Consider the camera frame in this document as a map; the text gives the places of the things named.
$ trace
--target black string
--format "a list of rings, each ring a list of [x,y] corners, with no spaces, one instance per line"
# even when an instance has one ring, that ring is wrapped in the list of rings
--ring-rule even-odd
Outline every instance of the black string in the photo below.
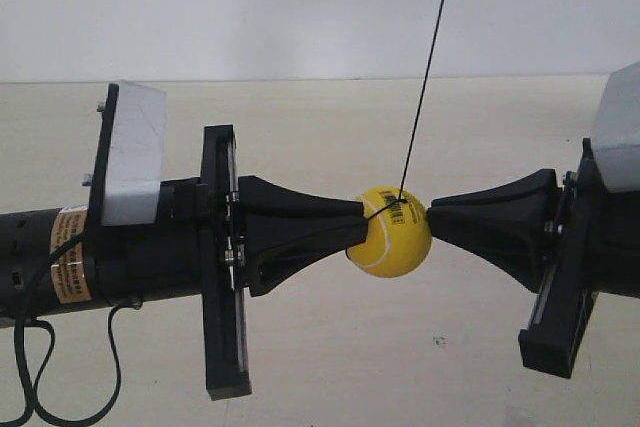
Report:
[[[131,300],[124,301],[123,303],[111,309],[111,311],[109,312],[107,330],[108,330],[109,344],[111,346],[111,352],[113,353],[113,358],[116,365],[116,387],[107,404],[97,414],[91,417],[88,417],[86,419],[66,420],[66,419],[61,419],[59,417],[56,417],[51,413],[49,413],[42,406],[42,404],[40,404],[40,401],[38,399],[37,390],[40,384],[40,378],[53,353],[53,348],[55,345],[55,331],[49,322],[46,322],[43,320],[37,320],[37,319],[34,319],[34,320],[30,319],[29,308],[31,306],[33,296],[37,291],[38,285],[40,284],[44,276],[49,272],[49,270],[51,269],[51,266],[55,262],[57,262],[60,257],[62,257],[65,253],[67,253],[70,249],[75,247],[77,244],[79,244],[83,240],[84,240],[84,233],[80,233],[72,237],[68,241],[64,242],[57,249],[55,249],[49,256],[48,261],[45,264],[43,264],[35,272],[34,276],[29,281],[27,287],[25,288],[24,298],[22,300],[18,314],[16,315],[14,335],[13,335],[14,352],[16,356],[16,364],[18,367],[18,375],[20,377],[20,383],[22,385],[22,390],[23,390],[24,399],[25,399],[25,409],[23,414],[19,418],[9,422],[0,422],[0,427],[20,427],[26,424],[31,419],[34,411],[38,414],[38,416],[42,420],[44,420],[45,422],[48,422],[51,425],[55,425],[58,427],[88,427],[88,426],[94,425],[95,423],[103,419],[115,405],[115,402],[120,393],[120,386],[122,383],[122,373],[120,371],[120,361],[118,358],[118,353],[117,353],[115,341],[113,338],[112,323],[113,323],[114,315],[120,309],[123,309],[126,307],[136,308],[136,309],[139,308],[139,305],[134,306]],[[25,342],[24,342],[25,328],[28,328],[28,327],[37,327],[37,328],[44,329],[49,333],[51,337],[49,349],[47,351],[47,354],[45,355],[42,365],[40,366],[40,369],[38,370],[38,374],[36,375],[35,382],[33,384],[31,383],[31,375],[29,373],[29,367],[28,367],[27,356],[25,351]]]
[[[394,201],[394,202],[390,202],[389,204],[387,204],[386,206],[384,206],[383,208],[381,208],[380,210],[378,210],[377,212],[375,212],[374,214],[372,214],[371,216],[369,216],[369,220],[371,220],[372,218],[374,218],[375,216],[381,214],[382,212],[384,212],[385,210],[391,208],[393,205],[402,202],[402,203],[406,203],[407,200],[404,199],[402,197],[403,193],[404,193],[404,185],[405,182],[407,180],[407,172],[409,171],[409,162],[411,160],[411,153],[413,151],[413,144],[416,138],[416,133],[418,131],[418,123],[420,121],[420,114],[422,113],[422,105],[424,102],[424,95],[427,89],[427,81],[429,80],[429,73],[431,71],[431,63],[433,61],[433,53],[435,51],[435,47],[436,47],[436,40],[438,38],[438,30],[440,29],[440,20],[442,19],[442,11],[444,10],[444,3],[445,0],[440,0],[440,5],[438,7],[438,16],[436,18],[436,25],[435,28],[433,29],[433,36],[431,39],[431,48],[429,50],[429,58],[427,60],[427,66],[425,68],[425,72],[424,72],[424,78],[422,81],[422,90],[420,91],[420,99],[418,100],[418,108],[416,109],[416,116],[413,122],[413,129],[411,131],[411,140],[409,141],[409,149],[407,150],[407,158],[404,164],[404,171],[402,173],[402,180],[400,182],[400,191],[398,194],[398,198]]]

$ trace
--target beige floor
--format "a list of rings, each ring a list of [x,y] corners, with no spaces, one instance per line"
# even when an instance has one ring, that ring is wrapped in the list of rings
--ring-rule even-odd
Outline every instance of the beige floor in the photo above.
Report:
[[[580,156],[602,77],[439,80],[431,84],[408,188],[425,203],[492,187]],[[241,173],[350,198],[395,184],[419,81],[165,84],[166,178],[196,175],[202,128],[232,122]],[[105,84],[0,86],[0,211],[74,205],[92,169]],[[517,335],[533,305],[497,268],[434,244],[393,280],[333,256],[248,300],[254,394],[204,390],[198,298],[116,321],[124,385],[103,426],[635,426],[640,310],[602,296],[572,381],[521,367]],[[106,311],[55,318],[59,343],[42,399],[70,418],[110,395]],[[30,334],[35,364],[44,337]],[[22,409],[10,331],[0,332],[0,412]],[[30,425],[40,425],[33,420]]]

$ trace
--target tennis ball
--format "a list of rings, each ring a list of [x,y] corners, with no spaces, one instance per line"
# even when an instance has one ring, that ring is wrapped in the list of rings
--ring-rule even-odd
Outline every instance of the tennis ball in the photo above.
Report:
[[[376,187],[357,198],[364,204],[367,218],[391,205],[369,220],[364,243],[347,249],[351,262],[376,277],[406,275],[422,264],[431,250],[426,209],[406,190],[397,202],[399,193],[395,187]]]

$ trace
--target white foam block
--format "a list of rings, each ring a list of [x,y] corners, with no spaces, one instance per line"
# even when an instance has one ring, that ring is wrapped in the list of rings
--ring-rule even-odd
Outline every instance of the white foam block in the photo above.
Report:
[[[118,85],[102,224],[150,224],[160,196],[166,94],[130,82]]]
[[[640,190],[640,62],[609,77],[593,123],[591,146],[610,192]]]

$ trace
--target orange sticker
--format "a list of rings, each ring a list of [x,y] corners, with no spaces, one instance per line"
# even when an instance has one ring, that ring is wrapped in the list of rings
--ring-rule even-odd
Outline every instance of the orange sticker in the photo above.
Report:
[[[87,207],[62,209],[51,229],[50,252],[84,230]],[[61,304],[91,300],[82,257],[82,242],[76,244],[51,265],[51,280]]]

